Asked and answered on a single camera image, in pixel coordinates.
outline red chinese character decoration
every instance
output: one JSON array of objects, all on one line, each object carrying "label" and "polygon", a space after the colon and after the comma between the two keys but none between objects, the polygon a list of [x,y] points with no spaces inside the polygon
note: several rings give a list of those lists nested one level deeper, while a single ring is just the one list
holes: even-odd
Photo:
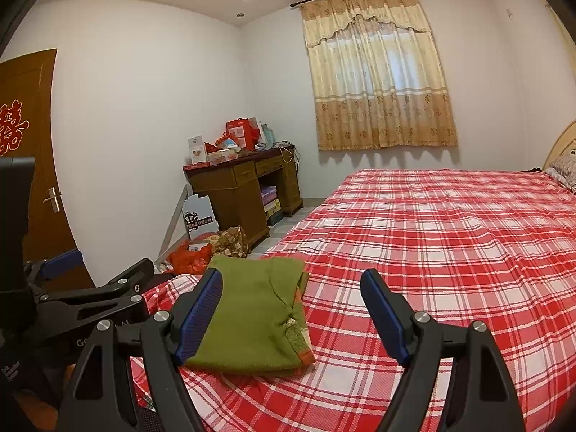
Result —
[{"label": "red chinese character decoration", "polygon": [[27,130],[30,123],[22,120],[22,102],[15,100],[12,107],[4,104],[0,107],[0,156],[8,151],[15,151],[22,141],[22,131]]}]

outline pillow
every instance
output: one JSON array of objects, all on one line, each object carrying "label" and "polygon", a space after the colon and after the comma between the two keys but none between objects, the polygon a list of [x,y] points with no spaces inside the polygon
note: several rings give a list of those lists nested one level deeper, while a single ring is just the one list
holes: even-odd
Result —
[{"label": "pillow", "polygon": [[573,154],[562,154],[552,161],[551,167],[566,179],[569,188],[576,189],[576,156]]},{"label": "pillow", "polygon": [[557,170],[553,167],[547,168],[544,173],[548,176],[551,177],[552,179],[554,179],[556,182],[560,183],[561,186],[563,186],[564,188],[566,188],[567,190],[572,191],[572,188],[569,186],[568,182],[566,181],[566,179],[561,176]]}]

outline desk top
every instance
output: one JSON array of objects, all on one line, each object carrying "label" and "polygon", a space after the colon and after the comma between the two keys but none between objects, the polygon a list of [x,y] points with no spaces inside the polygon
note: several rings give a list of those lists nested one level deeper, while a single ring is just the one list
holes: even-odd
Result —
[{"label": "desk top", "polygon": [[[283,149],[292,151],[294,149],[294,146],[292,145],[288,147],[283,147]],[[234,167],[237,166],[238,164],[242,164],[243,162],[260,161],[261,159],[268,159],[271,157],[280,156],[281,153],[282,150],[280,148],[271,148],[266,151],[261,151],[260,153],[247,154],[245,156],[239,157],[238,159],[234,159],[233,161],[222,162],[215,166],[198,167],[197,164],[194,164],[184,166],[182,167],[182,170],[184,171],[187,177],[192,177],[196,174],[203,174],[204,172],[211,172],[213,170],[218,170],[220,168]]]}]

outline door handle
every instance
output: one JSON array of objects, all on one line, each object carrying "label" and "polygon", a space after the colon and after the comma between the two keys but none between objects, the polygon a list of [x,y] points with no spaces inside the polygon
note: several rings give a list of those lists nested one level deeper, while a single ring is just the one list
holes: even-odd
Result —
[{"label": "door handle", "polygon": [[60,212],[60,203],[58,203],[58,195],[56,195],[56,188],[52,187],[48,190],[48,198],[45,199],[42,203],[51,202],[52,203],[52,210],[54,212]]}]

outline plaid fabric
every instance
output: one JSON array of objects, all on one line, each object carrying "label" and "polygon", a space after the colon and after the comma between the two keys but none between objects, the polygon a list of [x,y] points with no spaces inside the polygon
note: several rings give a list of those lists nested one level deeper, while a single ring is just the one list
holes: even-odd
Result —
[{"label": "plaid fabric", "polygon": [[[299,378],[182,369],[220,431],[366,431],[384,415],[402,369],[387,357],[359,291],[376,268],[439,322],[484,320],[514,380],[528,432],[544,430],[576,384],[576,196],[545,174],[362,170],[267,256],[307,262],[303,297],[317,363]],[[194,276],[146,294],[169,309]],[[450,376],[442,362],[424,431],[435,431]],[[143,397],[142,364],[134,377]]]}]

